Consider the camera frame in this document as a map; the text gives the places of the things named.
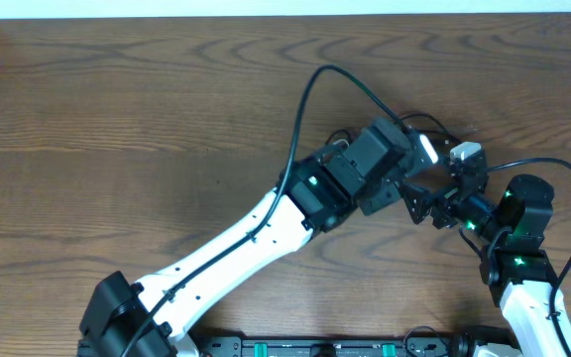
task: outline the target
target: green connector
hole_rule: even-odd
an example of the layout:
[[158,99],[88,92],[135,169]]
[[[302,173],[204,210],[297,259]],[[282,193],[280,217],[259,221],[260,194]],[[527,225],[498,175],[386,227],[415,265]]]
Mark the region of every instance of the green connector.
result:
[[255,357],[268,357],[268,344],[255,343]]
[[393,344],[384,344],[383,357],[396,357],[396,346]]

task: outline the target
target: wooden table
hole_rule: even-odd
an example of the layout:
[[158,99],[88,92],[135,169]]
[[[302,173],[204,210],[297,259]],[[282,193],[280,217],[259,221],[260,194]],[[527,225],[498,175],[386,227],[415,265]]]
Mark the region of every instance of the wooden table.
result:
[[[0,21],[0,356],[71,356],[94,286],[135,280],[236,222],[284,167],[298,99],[343,65],[396,111],[432,113],[491,164],[571,162],[571,15]],[[314,88],[303,157],[381,112],[335,74]],[[416,127],[430,124],[415,120]],[[545,249],[571,252],[571,174]],[[248,335],[403,335],[506,326],[456,230],[397,204],[355,213],[199,321]],[[562,288],[571,318],[571,273]]]

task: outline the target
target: wood grain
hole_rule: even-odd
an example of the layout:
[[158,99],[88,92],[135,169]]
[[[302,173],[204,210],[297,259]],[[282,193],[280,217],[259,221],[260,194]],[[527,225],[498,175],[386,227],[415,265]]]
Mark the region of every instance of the wood grain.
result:
[[[71,356],[95,284],[135,280],[237,221],[285,164],[315,67],[354,71],[398,112],[423,110],[493,164],[571,161],[571,15],[0,22],[0,356]],[[333,74],[314,89],[299,155],[381,114]],[[428,127],[428,123],[413,122]],[[571,252],[571,175],[545,247]],[[268,266],[198,328],[248,335],[402,335],[505,326],[455,231],[401,204],[356,213]],[[571,273],[563,287],[571,318]]]

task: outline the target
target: wooden surface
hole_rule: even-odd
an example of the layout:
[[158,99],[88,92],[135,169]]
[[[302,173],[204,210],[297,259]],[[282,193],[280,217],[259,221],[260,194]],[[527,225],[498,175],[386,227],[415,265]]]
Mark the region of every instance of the wooden surface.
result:
[[[93,287],[135,280],[245,214],[285,164],[319,63],[354,71],[396,111],[423,110],[490,163],[571,162],[571,15],[0,22],[0,356],[71,356]],[[344,78],[314,89],[301,156],[381,114]],[[428,127],[428,123],[414,122]],[[571,252],[571,174],[545,248]],[[403,335],[505,326],[456,231],[403,204],[266,267],[199,321],[249,335]],[[563,291],[571,317],[571,273]]]

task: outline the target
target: white wall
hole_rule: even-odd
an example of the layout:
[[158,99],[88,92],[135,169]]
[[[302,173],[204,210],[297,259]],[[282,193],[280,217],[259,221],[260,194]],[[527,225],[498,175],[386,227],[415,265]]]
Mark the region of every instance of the white wall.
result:
[[0,0],[0,19],[571,12],[571,0]]

